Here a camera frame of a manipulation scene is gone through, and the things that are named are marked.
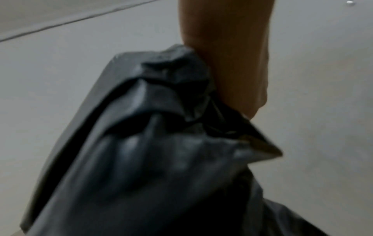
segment garbage bag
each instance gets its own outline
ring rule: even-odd
[[[21,223],[29,236],[320,236],[263,199],[248,164],[281,156],[221,103],[192,49],[115,56],[64,131]]]

